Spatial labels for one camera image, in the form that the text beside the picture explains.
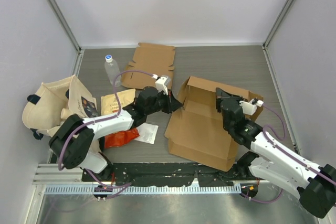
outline canvas tote bag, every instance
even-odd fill
[[[22,121],[39,140],[44,135],[53,136],[62,122],[72,114],[81,118],[98,116],[96,99],[75,75],[60,81],[42,83],[27,100]]]

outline cardboard box lid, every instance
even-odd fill
[[[173,80],[174,66],[172,65],[175,58],[175,47],[151,43],[139,43],[138,45],[133,56],[133,61],[128,63],[125,70],[142,70],[157,74],[158,76],[169,76]],[[136,89],[155,86],[153,78],[137,72],[123,74],[121,83],[124,87]],[[169,89],[172,88],[172,83],[173,81],[167,86]]]
[[[263,97],[226,84],[189,77],[177,95],[183,109],[173,113],[165,136],[169,152],[201,164],[228,171],[238,153],[238,144],[223,129],[223,118],[216,110],[216,88],[250,100]],[[262,108],[251,118],[255,120]]]

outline white wall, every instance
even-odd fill
[[[269,46],[303,156],[336,167],[336,0],[296,0]],[[332,212],[336,223],[336,211]]]
[[[286,0],[57,0],[81,46],[264,42]]]
[[[48,139],[22,123],[27,95],[71,74],[76,52],[46,0],[0,0],[0,222],[24,221]]]

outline open cardboard box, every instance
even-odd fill
[[[264,100],[249,90],[191,76],[177,95],[183,108],[173,113],[165,137],[169,139],[171,154],[228,171],[235,162],[238,144],[223,129],[222,114],[216,110],[216,88],[240,95],[247,101]],[[261,112],[262,107],[258,107],[250,119],[255,121]]]

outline bottle cap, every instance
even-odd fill
[[[112,55],[106,55],[105,60],[106,60],[106,62],[111,63],[113,61]]]

